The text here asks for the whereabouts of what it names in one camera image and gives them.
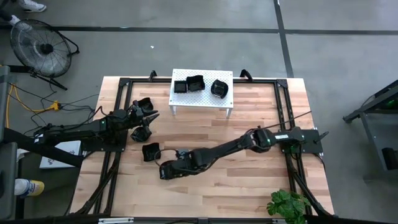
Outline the black floor fan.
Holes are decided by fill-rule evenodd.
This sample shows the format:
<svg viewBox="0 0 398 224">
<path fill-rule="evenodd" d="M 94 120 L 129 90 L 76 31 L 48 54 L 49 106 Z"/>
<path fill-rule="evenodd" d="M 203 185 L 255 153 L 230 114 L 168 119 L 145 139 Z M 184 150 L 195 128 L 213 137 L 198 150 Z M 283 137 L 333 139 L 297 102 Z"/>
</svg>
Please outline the black floor fan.
<svg viewBox="0 0 398 224">
<path fill-rule="evenodd" d="M 55 79 L 68 72 L 79 46 L 48 23 L 24 19 L 13 25 L 10 44 L 20 65 L 10 65 L 13 73 L 28 73 L 62 90 Z"/>
</svg>

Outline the person's white shoe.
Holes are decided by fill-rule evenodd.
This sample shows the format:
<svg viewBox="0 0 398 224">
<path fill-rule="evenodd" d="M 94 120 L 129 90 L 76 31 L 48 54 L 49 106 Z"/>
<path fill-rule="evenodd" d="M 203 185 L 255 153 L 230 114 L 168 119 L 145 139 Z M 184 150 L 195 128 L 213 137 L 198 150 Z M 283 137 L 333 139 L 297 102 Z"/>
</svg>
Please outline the person's white shoe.
<svg viewBox="0 0 398 224">
<path fill-rule="evenodd" d="M 32 29 L 32 26 L 30 26 L 29 24 L 25 23 L 24 21 L 21 21 L 15 15 L 8 16 L 6 21 L 11 26 L 17 27 L 18 29 L 26 31 L 26 32 L 28 32 L 28 31 L 30 31 Z"/>
<path fill-rule="evenodd" d="M 44 12 L 47 9 L 46 5 L 37 3 L 34 0 L 17 0 L 17 3 L 24 12 Z"/>
</svg>

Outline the grey equipment panel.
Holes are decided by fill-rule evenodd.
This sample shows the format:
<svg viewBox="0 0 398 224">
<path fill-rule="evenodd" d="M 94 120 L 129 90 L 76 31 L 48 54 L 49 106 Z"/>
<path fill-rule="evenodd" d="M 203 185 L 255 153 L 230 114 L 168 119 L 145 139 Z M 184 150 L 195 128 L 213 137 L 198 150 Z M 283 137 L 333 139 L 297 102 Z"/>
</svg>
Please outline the grey equipment panel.
<svg viewBox="0 0 398 224">
<path fill-rule="evenodd" d="M 8 66 L 0 66 L 0 142 L 3 140 L 6 124 L 7 86 L 10 79 L 9 73 L 10 68 Z"/>
</svg>

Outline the black diagonal beam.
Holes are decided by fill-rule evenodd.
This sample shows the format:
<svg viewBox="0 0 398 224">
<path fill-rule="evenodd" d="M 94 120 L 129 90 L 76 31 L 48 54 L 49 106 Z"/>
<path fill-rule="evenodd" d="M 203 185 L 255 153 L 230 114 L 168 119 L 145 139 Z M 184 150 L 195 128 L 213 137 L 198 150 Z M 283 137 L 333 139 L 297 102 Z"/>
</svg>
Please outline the black diagonal beam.
<svg viewBox="0 0 398 224">
<path fill-rule="evenodd" d="M 75 167 L 81 167 L 83 162 L 82 156 L 75 156 L 54 146 L 35 144 L 32 138 L 9 128 L 4 129 L 3 141 L 6 143 L 15 142 L 18 145 L 18 148 L 25 149 L 29 152 Z"/>
</svg>

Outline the yellow and white canister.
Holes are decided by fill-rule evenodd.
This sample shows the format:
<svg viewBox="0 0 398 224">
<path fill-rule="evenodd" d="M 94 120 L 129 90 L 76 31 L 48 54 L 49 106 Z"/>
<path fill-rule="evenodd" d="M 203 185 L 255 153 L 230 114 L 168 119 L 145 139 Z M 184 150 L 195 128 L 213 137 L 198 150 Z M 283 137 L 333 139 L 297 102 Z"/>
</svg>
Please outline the yellow and white canister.
<svg viewBox="0 0 398 224">
<path fill-rule="evenodd" d="M 44 191 L 45 185 L 38 180 L 16 179 L 14 195 L 21 197 L 35 197 Z"/>
</svg>

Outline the green leafy plant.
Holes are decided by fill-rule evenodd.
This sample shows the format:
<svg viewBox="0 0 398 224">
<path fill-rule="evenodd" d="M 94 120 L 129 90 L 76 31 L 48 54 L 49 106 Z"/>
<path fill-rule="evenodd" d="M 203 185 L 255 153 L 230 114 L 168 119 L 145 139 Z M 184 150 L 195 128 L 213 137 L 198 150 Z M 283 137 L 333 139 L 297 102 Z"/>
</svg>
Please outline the green leafy plant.
<svg viewBox="0 0 398 224">
<path fill-rule="evenodd" d="M 287 224 L 305 224 L 306 206 L 310 206 L 310 202 L 303 195 L 280 189 L 271 193 L 271 202 L 267 204 L 267 212 L 271 216 L 281 215 Z"/>
</svg>

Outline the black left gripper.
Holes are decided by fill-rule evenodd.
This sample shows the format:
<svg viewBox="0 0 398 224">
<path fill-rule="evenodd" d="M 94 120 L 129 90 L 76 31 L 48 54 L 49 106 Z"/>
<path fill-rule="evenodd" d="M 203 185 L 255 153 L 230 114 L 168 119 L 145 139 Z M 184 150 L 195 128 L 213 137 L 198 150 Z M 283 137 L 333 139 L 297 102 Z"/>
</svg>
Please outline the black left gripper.
<svg viewBox="0 0 398 224">
<path fill-rule="evenodd" d="M 147 110 L 137 105 L 132 105 L 128 109 L 128 115 L 124 122 L 124 129 L 133 129 L 138 126 L 150 126 L 159 114 L 157 110 Z"/>
</svg>

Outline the black metal stand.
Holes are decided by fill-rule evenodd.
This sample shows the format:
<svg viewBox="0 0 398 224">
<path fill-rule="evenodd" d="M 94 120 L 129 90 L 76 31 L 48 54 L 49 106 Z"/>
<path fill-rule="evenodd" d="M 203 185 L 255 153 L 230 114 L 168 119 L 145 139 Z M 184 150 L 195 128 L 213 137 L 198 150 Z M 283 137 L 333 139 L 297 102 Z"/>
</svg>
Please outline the black metal stand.
<svg viewBox="0 0 398 224">
<path fill-rule="evenodd" d="M 358 109 L 344 116 L 343 121 L 351 123 L 357 118 L 379 163 L 363 180 L 398 181 L 398 80 L 371 95 Z"/>
</svg>

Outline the white printed box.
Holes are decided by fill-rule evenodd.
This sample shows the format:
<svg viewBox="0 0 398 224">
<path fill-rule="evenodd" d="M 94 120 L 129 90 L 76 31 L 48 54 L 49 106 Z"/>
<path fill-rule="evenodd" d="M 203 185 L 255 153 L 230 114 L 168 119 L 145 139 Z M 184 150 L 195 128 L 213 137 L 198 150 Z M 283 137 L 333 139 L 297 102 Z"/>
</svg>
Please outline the white printed box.
<svg viewBox="0 0 398 224">
<path fill-rule="evenodd" d="M 68 152 L 69 154 L 73 154 L 74 156 L 80 156 L 80 147 L 81 141 L 68 141 L 68 142 L 61 142 L 57 144 L 55 147 Z M 39 168 L 40 169 L 59 169 L 59 168 L 72 168 L 72 165 L 55 161 L 53 159 L 49 159 L 47 157 L 42 157 Z"/>
</svg>

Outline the black wavy square bowl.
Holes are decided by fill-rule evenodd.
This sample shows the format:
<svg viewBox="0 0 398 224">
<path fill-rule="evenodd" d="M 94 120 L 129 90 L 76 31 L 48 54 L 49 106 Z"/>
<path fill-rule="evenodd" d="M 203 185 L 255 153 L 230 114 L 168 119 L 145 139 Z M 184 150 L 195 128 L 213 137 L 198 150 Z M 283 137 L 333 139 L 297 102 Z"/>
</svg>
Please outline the black wavy square bowl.
<svg viewBox="0 0 398 224">
<path fill-rule="evenodd" d="M 149 97 L 143 98 L 141 100 L 134 100 L 133 105 L 149 111 L 152 111 L 154 109 L 154 106 Z"/>
<path fill-rule="evenodd" d="M 161 158 L 160 144 L 157 142 L 143 145 L 142 147 L 144 162 L 150 162 Z"/>
<path fill-rule="evenodd" d="M 203 75 L 195 75 L 186 78 L 188 91 L 202 91 L 205 89 Z"/>
</svg>

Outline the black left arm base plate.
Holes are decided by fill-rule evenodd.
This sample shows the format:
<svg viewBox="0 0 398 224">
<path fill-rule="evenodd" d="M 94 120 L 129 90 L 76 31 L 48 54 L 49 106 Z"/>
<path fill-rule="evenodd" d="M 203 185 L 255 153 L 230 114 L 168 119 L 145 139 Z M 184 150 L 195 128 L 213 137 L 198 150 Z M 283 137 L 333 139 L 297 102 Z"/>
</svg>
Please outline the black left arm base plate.
<svg viewBox="0 0 398 224">
<path fill-rule="evenodd" d="M 127 131 L 112 133 L 109 136 L 81 140 L 84 151 L 123 152 L 126 148 Z"/>
</svg>

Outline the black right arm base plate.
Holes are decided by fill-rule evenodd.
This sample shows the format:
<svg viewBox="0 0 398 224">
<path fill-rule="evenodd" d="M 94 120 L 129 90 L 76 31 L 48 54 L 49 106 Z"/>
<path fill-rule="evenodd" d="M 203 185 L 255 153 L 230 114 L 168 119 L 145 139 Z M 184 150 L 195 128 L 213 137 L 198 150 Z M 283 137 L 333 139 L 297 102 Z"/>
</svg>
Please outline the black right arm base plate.
<svg viewBox="0 0 398 224">
<path fill-rule="evenodd" d="M 319 133 L 317 129 L 299 129 L 288 131 L 288 139 L 279 141 L 282 151 L 287 154 L 322 154 L 321 140 L 329 132 Z"/>
</svg>

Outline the silver metal bracket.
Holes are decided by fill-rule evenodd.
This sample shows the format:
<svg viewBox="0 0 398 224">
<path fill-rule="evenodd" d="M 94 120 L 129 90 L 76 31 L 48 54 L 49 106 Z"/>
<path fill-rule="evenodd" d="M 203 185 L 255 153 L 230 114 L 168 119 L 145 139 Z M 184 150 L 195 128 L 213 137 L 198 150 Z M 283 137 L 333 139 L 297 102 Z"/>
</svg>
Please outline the silver metal bracket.
<svg viewBox="0 0 398 224">
<path fill-rule="evenodd" d="M 100 218 L 98 224 L 133 224 L 133 217 L 111 217 L 111 218 Z"/>
</svg>

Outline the white perforated metal shelf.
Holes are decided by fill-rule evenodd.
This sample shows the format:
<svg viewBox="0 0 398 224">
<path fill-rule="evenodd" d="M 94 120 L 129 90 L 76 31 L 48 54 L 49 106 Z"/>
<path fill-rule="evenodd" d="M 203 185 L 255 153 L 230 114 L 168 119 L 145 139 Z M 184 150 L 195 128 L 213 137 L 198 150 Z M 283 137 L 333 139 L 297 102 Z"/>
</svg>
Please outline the white perforated metal shelf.
<svg viewBox="0 0 398 224">
<path fill-rule="evenodd" d="M 205 89 L 196 92 L 175 93 L 174 83 L 176 81 L 186 80 L 187 77 L 202 75 L 205 83 Z M 219 80 L 228 85 L 226 96 L 221 99 L 211 93 L 211 86 L 215 80 Z M 173 115 L 176 114 L 177 107 L 201 107 L 218 108 L 226 110 L 226 118 L 229 118 L 234 108 L 234 84 L 233 72 L 223 70 L 192 70 L 192 69 L 173 69 L 169 107 Z"/>
</svg>

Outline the grey cabinet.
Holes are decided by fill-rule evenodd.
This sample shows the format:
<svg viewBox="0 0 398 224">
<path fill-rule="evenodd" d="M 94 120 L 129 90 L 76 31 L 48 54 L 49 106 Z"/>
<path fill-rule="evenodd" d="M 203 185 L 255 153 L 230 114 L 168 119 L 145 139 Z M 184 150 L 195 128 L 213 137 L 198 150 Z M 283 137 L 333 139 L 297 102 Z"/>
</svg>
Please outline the grey cabinet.
<svg viewBox="0 0 398 224">
<path fill-rule="evenodd" d="M 14 211 L 16 156 L 15 142 L 0 146 L 0 220 L 10 218 Z"/>
</svg>

